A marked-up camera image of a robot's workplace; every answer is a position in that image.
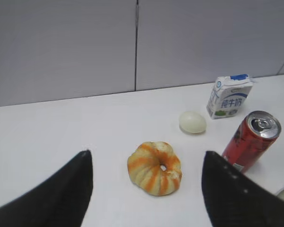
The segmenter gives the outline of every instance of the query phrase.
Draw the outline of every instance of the can lid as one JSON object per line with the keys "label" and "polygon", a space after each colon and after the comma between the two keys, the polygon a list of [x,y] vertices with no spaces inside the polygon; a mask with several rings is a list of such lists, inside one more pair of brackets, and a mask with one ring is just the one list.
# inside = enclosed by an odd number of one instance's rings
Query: can lid
{"label": "can lid", "polygon": [[282,130],[280,122],[265,111],[251,112],[247,125],[256,135],[266,139],[277,138]]}

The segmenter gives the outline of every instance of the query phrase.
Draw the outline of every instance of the table surface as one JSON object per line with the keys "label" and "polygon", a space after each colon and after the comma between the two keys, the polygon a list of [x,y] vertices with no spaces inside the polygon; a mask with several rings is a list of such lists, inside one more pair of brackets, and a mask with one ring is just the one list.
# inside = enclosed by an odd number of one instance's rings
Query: table surface
{"label": "table surface", "polygon": [[[219,120],[205,108],[212,84],[0,107],[0,206],[88,148],[94,190],[83,227],[210,227],[201,191],[205,151],[221,154],[251,111],[270,112],[283,128],[246,175],[272,193],[284,187],[284,75],[255,81],[241,112]],[[188,110],[206,118],[204,134],[179,129]],[[180,158],[183,178],[174,194],[153,197],[131,183],[127,158],[144,141],[166,141]]]}

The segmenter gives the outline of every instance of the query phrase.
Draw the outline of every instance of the soda can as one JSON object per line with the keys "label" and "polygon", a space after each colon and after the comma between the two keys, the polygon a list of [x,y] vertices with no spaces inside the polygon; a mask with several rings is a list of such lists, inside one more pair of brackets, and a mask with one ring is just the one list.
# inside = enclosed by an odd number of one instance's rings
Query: soda can
{"label": "soda can", "polygon": [[240,172],[246,172],[279,137],[280,122],[264,111],[247,115],[222,156]]}

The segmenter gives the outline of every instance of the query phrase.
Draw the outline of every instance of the milk carton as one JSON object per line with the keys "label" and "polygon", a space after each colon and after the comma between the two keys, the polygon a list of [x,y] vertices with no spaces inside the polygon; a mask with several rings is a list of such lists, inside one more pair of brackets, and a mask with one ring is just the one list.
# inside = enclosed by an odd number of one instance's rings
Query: milk carton
{"label": "milk carton", "polygon": [[252,86],[253,82],[247,74],[218,77],[207,104],[210,117],[218,119],[235,116]]}

